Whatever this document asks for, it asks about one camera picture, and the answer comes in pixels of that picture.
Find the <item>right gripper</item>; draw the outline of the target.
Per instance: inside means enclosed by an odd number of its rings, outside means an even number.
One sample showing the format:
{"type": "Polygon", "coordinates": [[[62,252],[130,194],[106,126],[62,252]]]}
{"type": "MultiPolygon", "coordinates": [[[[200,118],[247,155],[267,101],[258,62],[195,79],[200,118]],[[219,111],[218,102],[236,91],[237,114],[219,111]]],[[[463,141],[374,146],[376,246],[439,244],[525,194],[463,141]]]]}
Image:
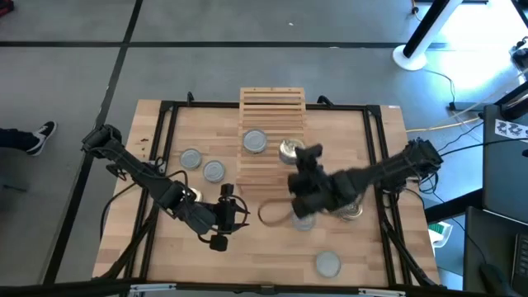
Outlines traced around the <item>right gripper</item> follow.
{"type": "Polygon", "coordinates": [[[359,169],[339,170],[330,175],[321,166],[309,170],[310,160],[316,161],[323,154],[323,146],[315,144],[308,148],[295,148],[298,173],[287,178],[295,215],[302,219],[321,210],[334,211],[354,203],[359,196],[359,186],[354,181],[359,169]]]}

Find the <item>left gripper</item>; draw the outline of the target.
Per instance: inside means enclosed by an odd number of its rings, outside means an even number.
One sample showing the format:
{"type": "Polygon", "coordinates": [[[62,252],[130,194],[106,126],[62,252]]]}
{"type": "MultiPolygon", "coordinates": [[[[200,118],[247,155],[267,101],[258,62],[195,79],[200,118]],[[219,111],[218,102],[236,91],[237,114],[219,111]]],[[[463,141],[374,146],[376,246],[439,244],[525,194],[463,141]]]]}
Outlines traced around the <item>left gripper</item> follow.
{"type": "Polygon", "coordinates": [[[225,252],[227,250],[227,234],[231,234],[233,231],[239,231],[241,228],[248,226],[248,217],[243,217],[241,222],[235,221],[236,212],[248,215],[249,211],[244,199],[238,196],[232,197],[233,192],[233,184],[223,184],[220,189],[218,203],[214,206],[217,230],[216,234],[213,234],[210,238],[210,248],[217,252],[225,252]]]}

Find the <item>tuna can green white label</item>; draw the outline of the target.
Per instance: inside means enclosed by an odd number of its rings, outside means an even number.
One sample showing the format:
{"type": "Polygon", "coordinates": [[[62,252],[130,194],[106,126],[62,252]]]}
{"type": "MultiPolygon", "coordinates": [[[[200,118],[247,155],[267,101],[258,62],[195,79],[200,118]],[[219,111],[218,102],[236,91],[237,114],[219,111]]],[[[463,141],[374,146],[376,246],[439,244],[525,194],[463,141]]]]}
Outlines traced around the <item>tuna can green white label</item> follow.
{"type": "Polygon", "coordinates": [[[203,176],[208,182],[221,182],[225,176],[225,166],[218,160],[211,160],[204,165],[203,176]]]}
{"type": "Polygon", "coordinates": [[[197,149],[188,148],[179,157],[180,164],[187,170],[197,169],[202,163],[202,154],[197,149]]]}
{"type": "Polygon", "coordinates": [[[248,130],[243,134],[243,148],[248,153],[262,153],[267,148],[267,136],[259,129],[248,130]]]}
{"type": "Polygon", "coordinates": [[[341,270],[341,261],[335,252],[323,251],[316,256],[315,266],[319,275],[333,278],[337,276],[341,270]]]}
{"type": "Polygon", "coordinates": [[[306,232],[315,226],[316,216],[314,214],[309,214],[303,218],[300,218],[296,214],[292,214],[291,222],[296,230],[306,232]]]}

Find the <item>wooden slatted shelf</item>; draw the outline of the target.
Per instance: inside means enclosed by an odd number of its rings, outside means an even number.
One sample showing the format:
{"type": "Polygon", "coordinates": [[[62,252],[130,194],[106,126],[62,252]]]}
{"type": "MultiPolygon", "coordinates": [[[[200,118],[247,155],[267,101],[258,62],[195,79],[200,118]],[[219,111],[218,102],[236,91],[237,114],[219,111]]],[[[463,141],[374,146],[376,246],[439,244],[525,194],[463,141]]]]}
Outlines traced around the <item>wooden slatted shelf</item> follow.
{"type": "Polygon", "coordinates": [[[280,158],[281,142],[305,141],[304,89],[298,87],[243,87],[240,90],[236,185],[241,194],[264,200],[289,196],[287,177],[295,171],[280,158]],[[264,149],[253,153],[243,145],[244,135],[260,130],[264,149]]]}

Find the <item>white floor stand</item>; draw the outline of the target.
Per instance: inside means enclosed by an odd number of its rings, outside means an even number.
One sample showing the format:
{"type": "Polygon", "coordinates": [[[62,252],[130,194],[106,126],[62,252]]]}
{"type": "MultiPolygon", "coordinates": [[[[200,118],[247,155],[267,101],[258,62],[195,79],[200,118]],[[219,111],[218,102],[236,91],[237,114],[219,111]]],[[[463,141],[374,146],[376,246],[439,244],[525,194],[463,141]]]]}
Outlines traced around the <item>white floor stand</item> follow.
{"type": "Polygon", "coordinates": [[[434,0],[405,45],[396,47],[393,61],[408,71],[417,71],[427,64],[426,50],[463,0],[434,0]]]}

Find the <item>white green box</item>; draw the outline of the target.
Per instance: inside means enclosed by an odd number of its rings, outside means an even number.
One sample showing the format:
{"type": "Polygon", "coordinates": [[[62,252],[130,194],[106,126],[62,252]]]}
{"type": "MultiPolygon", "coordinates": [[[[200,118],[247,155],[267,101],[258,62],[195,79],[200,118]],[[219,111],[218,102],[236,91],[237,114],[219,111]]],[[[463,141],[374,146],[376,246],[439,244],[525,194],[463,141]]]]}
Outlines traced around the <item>white green box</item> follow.
{"type": "Polygon", "coordinates": [[[429,224],[428,233],[431,245],[434,248],[442,248],[446,245],[452,232],[453,226],[443,221],[429,224]]]}

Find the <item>black crossbar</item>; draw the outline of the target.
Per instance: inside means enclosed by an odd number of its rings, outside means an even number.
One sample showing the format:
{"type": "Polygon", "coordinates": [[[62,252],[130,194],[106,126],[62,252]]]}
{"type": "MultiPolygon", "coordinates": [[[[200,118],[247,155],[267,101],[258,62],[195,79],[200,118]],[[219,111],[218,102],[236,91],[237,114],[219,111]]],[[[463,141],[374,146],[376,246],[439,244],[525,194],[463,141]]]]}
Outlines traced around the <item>black crossbar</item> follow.
{"type": "MultiPolygon", "coordinates": [[[[210,284],[193,282],[154,282],[176,283],[175,290],[221,291],[258,294],[260,285],[210,284]]],[[[108,297],[129,293],[130,286],[148,283],[140,278],[94,279],[47,285],[0,286],[0,297],[108,297]]],[[[359,288],[375,288],[404,291],[407,297],[497,297],[487,293],[449,290],[443,286],[390,285],[388,287],[327,286],[327,285],[275,285],[278,294],[321,294],[358,295],[359,288]]]]}

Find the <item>white marker paper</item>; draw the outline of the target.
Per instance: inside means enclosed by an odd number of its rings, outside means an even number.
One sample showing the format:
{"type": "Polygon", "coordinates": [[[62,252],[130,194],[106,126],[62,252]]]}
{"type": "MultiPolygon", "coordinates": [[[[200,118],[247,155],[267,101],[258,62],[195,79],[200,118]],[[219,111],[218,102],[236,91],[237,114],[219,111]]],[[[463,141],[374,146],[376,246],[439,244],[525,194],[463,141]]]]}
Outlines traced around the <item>white marker paper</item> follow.
{"type": "Polygon", "coordinates": [[[510,121],[496,119],[494,133],[509,139],[524,139],[528,141],[528,126],[510,121]]]}

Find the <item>person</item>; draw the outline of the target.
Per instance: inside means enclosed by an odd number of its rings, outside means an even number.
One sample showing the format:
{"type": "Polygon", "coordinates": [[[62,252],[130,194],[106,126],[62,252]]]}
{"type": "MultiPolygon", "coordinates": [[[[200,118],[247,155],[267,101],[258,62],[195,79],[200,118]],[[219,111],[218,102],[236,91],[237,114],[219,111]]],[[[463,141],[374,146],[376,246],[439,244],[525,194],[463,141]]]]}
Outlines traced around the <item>person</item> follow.
{"type": "Polygon", "coordinates": [[[33,132],[0,128],[0,149],[15,149],[29,156],[38,156],[57,128],[55,121],[47,121],[33,132]]]}

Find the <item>black computer mouse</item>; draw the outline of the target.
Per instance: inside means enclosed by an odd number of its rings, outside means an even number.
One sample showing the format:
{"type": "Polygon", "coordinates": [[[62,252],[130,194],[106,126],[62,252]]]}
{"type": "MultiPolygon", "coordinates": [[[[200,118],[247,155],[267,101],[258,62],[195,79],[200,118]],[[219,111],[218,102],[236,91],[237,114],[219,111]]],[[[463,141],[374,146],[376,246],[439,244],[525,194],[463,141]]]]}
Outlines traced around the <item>black computer mouse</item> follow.
{"type": "Polygon", "coordinates": [[[479,274],[488,293],[501,296],[512,295],[512,289],[506,277],[496,266],[483,263],[479,267],[479,274]]]}

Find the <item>black keyboard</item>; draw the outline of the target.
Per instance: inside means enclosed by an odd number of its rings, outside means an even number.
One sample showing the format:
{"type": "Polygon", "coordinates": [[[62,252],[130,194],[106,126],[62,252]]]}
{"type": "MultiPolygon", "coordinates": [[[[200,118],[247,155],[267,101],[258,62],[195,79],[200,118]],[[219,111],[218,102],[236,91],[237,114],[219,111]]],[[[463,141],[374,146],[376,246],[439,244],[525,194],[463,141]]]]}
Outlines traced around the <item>black keyboard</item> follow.
{"type": "Polygon", "coordinates": [[[528,287],[528,235],[522,233],[516,235],[511,286],[528,287]]]}

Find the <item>silver bracket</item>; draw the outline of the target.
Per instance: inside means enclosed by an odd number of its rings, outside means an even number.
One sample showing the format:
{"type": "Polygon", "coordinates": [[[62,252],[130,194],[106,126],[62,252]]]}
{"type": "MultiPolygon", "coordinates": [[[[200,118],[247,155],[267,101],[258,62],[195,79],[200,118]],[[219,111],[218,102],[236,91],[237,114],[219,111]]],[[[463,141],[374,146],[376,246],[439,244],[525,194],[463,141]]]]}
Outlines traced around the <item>silver bracket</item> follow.
{"type": "Polygon", "coordinates": [[[169,291],[176,288],[176,283],[135,284],[130,286],[129,294],[138,297],[148,292],[169,291]]]}
{"type": "Polygon", "coordinates": [[[366,295],[369,297],[407,297],[404,291],[375,288],[359,288],[358,295],[366,295]]]}

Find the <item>black aluminium table frame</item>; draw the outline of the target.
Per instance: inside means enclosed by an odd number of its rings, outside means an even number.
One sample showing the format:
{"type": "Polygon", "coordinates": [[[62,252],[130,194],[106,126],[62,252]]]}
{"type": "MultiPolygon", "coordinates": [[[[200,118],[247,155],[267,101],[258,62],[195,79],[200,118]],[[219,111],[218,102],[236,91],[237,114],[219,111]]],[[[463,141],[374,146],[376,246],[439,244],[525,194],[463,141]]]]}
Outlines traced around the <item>black aluminium table frame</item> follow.
{"type": "MultiPolygon", "coordinates": [[[[125,276],[149,282],[193,282],[235,285],[327,285],[385,287],[403,281],[398,254],[390,252],[393,273],[387,273],[379,210],[385,203],[373,190],[364,198],[361,216],[351,222],[319,215],[306,232],[291,222],[268,228],[265,221],[286,214],[285,198],[258,199],[240,193],[236,185],[238,154],[238,104],[235,102],[174,101],[166,114],[161,102],[138,102],[130,130],[124,132],[126,148],[146,159],[158,144],[168,156],[167,172],[180,178],[180,153],[197,149],[205,161],[219,160],[226,168],[225,181],[247,203],[248,226],[229,236],[225,252],[209,249],[186,224],[160,214],[151,235],[128,262],[125,276]],[[316,256],[335,252],[341,270],[333,278],[319,275],[316,256]]],[[[396,106],[309,104],[305,139],[323,146],[326,172],[364,167],[396,154],[407,143],[402,112],[396,106]]]]}

